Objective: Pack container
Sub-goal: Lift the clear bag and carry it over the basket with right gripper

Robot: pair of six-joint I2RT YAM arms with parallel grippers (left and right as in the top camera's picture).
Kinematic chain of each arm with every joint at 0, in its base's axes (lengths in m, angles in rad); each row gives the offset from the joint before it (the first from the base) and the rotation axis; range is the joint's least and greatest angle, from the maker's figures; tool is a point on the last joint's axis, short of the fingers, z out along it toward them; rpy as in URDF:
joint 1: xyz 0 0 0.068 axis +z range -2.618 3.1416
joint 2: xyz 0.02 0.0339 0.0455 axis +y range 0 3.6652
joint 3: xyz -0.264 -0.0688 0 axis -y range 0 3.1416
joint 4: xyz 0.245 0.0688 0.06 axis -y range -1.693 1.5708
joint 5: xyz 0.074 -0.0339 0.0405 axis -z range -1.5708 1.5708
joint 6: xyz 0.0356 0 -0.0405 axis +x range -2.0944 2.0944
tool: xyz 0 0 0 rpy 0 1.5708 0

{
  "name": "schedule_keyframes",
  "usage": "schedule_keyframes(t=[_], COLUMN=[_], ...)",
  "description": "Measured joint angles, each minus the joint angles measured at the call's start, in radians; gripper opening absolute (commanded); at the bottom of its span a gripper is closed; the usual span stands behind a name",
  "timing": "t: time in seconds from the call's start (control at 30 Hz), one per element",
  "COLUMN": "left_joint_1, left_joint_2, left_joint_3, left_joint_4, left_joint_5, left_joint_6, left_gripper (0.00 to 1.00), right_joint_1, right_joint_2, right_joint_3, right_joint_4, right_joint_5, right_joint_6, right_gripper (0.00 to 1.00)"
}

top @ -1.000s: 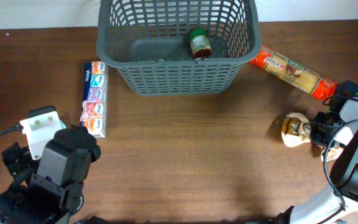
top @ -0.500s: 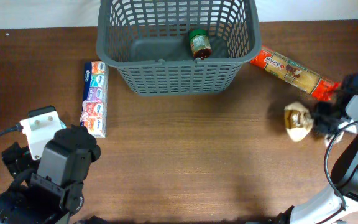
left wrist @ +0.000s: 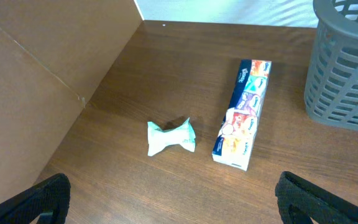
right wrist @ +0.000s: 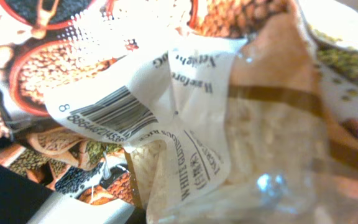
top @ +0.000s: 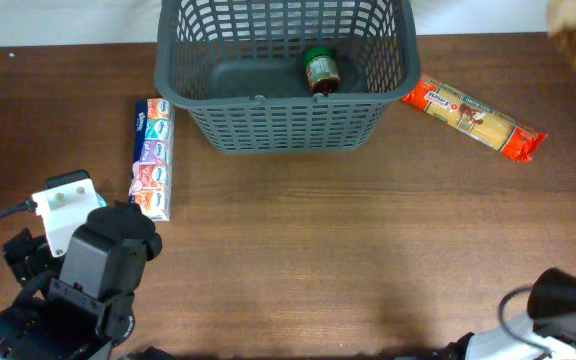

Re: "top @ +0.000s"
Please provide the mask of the grey plastic basket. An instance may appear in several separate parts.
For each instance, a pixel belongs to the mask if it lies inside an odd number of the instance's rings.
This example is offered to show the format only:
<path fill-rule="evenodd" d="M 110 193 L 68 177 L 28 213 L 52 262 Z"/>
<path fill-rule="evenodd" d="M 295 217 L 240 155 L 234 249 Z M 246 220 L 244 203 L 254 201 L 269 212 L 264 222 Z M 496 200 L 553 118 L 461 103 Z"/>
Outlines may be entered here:
<path fill-rule="evenodd" d="M 341 78 L 327 96 L 305 72 L 317 46 Z M 355 149 L 420 73 L 407 0 L 162 3 L 156 87 L 227 154 Z"/>

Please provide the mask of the green lid glass jar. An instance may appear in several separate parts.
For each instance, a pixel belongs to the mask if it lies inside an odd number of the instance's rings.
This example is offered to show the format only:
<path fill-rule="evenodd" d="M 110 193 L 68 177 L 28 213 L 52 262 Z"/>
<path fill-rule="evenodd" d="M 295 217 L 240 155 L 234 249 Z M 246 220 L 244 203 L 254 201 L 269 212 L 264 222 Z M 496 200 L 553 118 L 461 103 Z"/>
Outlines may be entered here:
<path fill-rule="evenodd" d="M 325 46 L 310 48 L 305 51 L 303 61 L 312 94 L 327 96 L 339 90 L 341 78 L 332 49 Z"/>

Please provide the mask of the orange spaghetti packet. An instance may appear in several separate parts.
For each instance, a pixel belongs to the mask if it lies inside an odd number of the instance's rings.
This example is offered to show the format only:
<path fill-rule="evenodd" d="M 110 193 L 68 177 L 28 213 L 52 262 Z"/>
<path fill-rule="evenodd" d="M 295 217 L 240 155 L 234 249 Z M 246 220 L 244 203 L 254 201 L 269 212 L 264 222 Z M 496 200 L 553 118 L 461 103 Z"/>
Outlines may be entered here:
<path fill-rule="evenodd" d="M 530 162 L 548 137 L 426 73 L 401 101 L 513 161 Z"/>

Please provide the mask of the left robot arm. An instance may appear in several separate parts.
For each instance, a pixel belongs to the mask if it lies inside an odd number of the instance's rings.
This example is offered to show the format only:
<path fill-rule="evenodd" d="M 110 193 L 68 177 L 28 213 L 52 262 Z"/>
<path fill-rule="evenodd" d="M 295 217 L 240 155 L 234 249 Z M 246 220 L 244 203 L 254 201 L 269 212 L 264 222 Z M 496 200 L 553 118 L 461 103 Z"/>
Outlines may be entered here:
<path fill-rule="evenodd" d="M 109 358 L 135 329 L 135 291 L 162 248 L 138 205 L 91 211 L 60 268 L 34 276 L 0 312 L 0 359 Z"/>

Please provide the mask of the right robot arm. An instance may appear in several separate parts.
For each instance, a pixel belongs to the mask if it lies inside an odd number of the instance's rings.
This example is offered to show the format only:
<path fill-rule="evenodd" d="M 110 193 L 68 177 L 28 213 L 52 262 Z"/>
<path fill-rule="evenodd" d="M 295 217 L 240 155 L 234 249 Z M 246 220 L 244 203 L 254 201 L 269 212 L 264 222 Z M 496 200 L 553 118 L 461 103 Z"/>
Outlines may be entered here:
<path fill-rule="evenodd" d="M 576 359 L 576 277 L 546 270 L 532 285 L 508 292 L 497 306 L 498 327 L 469 333 L 440 359 Z"/>

